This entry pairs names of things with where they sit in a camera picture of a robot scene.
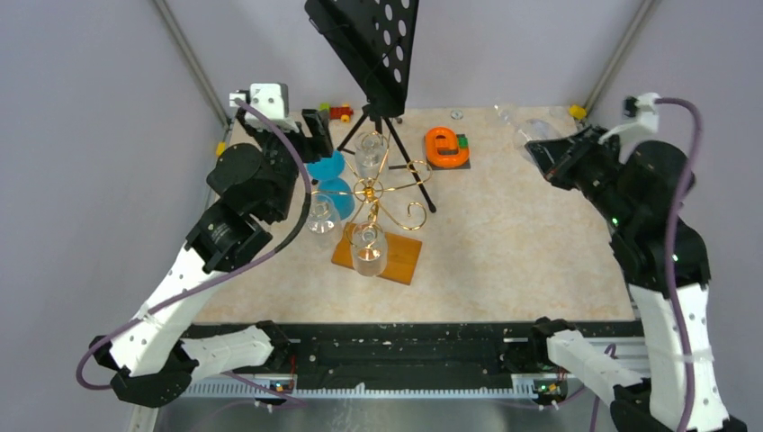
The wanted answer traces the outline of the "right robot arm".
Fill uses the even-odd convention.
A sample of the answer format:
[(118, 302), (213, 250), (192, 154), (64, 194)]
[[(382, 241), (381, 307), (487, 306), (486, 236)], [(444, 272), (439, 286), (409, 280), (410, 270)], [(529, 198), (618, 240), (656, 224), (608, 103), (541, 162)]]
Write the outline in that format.
[(694, 183), (688, 157), (664, 141), (621, 159), (621, 136), (587, 127), (526, 151), (552, 186), (579, 191), (609, 229), (609, 246), (641, 314), (649, 374), (620, 365), (563, 319), (538, 320), (527, 347), (540, 371), (574, 374), (620, 431), (743, 431), (723, 403), (706, 312), (711, 272), (702, 236), (679, 217)]

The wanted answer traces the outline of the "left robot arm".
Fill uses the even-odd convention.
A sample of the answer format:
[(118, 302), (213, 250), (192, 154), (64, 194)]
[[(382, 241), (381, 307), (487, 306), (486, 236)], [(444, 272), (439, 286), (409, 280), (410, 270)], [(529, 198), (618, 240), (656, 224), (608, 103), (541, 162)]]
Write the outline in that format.
[(120, 401), (160, 408), (208, 377), (246, 367), (277, 372), (292, 359), (290, 340), (269, 320), (211, 337), (186, 336), (223, 282), (295, 240), (309, 216), (309, 195), (282, 242), (274, 243), (268, 228), (287, 218), (295, 185), (310, 182), (306, 166), (334, 150), (324, 111), (305, 109), (294, 121), (240, 108), (236, 120), (248, 141), (224, 149), (208, 174), (216, 201), (190, 229), (130, 325), (91, 342), (89, 357), (113, 371), (109, 389)]

